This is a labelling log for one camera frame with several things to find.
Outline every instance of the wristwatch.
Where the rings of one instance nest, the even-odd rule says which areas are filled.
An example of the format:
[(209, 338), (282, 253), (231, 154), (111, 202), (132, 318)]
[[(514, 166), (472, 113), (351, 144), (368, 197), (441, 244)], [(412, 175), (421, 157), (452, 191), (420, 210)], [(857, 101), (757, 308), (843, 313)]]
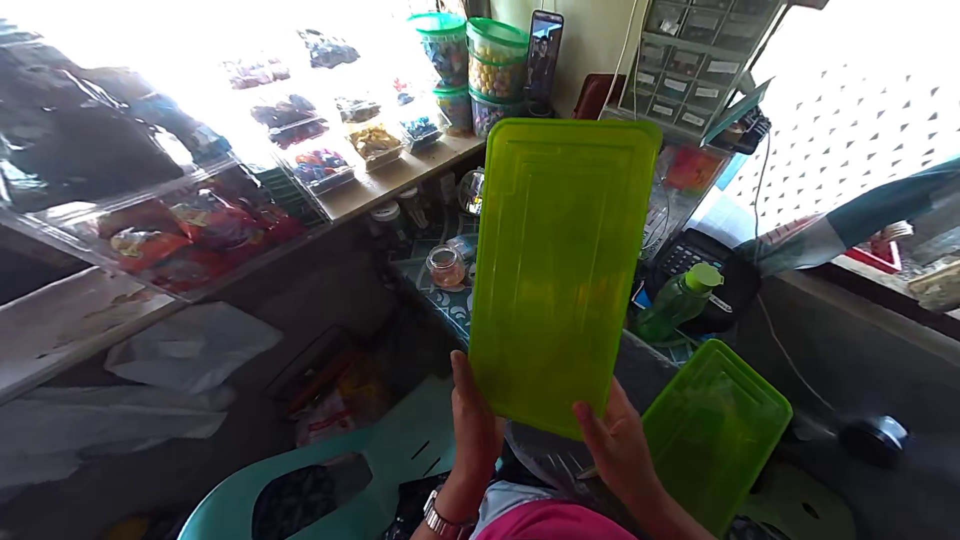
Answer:
[(476, 527), (476, 523), (453, 523), (448, 522), (444, 519), (443, 516), (437, 513), (437, 509), (433, 507), (433, 502), (437, 500), (437, 494), (440, 493), (440, 489), (443, 486), (438, 487), (437, 489), (430, 492), (430, 497), (427, 497), (426, 504), (423, 506), (423, 522), (434, 531), (444, 540), (467, 540), (470, 538), (470, 534), (473, 533), (473, 528)]

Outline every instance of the smartphone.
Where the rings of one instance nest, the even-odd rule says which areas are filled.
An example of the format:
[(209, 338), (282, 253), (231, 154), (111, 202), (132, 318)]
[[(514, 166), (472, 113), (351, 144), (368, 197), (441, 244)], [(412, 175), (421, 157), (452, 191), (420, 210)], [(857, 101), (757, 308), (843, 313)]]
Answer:
[(564, 33), (564, 16), (534, 10), (530, 22), (530, 47), (527, 50), (527, 98), (542, 105), (550, 104), (553, 73), (560, 55), (560, 37)]

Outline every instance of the person's left hand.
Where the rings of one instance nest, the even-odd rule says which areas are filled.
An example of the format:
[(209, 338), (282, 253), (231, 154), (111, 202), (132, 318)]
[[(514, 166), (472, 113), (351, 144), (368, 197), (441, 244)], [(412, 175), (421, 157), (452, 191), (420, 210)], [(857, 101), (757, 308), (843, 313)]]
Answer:
[(473, 381), (473, 371), (462, 351), (450, 353), (453, 366), (453, 433), (457, 456), (450, 475), (473, 479), (486, 486), (503, 448), (506, 422), (493, 415), (490, 405)]

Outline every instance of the hand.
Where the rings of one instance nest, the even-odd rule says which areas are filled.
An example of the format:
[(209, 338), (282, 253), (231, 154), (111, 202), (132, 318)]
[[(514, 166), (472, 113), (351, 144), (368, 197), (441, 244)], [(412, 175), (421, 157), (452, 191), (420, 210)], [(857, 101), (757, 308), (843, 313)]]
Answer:
[(473, 382), (473, 371), (462, 351), (450, 353), (453, 366), (453, 436), (457, 455), (444, 489), (437, 497), (437, 512), (454, 523), (476, 518), (493, 468), (503, 449), (506, 422), (493, 415), (490, 405)]
[(616, 378), (611, 381), (602, 421), (587, 402), (573, 404), (573, 413), (597, 472), (613, 494), (635, 515), (637, 509), (657, 503), (664, 491), (654, 471), (643, 424)]

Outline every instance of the plastic chair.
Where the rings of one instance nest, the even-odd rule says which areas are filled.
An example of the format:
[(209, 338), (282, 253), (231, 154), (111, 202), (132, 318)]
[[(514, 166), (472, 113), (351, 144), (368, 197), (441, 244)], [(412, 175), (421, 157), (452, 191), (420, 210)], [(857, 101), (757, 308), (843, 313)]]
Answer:
[(241, 540), (252, 535), (253, 504), (271, 480), (338, 455), (359, 453), (372, 479), (348, 503), (289, 540), (373, 540), (393, 521), (403, 482), (453, 467), (452, 380), (425, 380), (375, 426), (257, 461), (220, 482), (190, 514), (179, 540)]

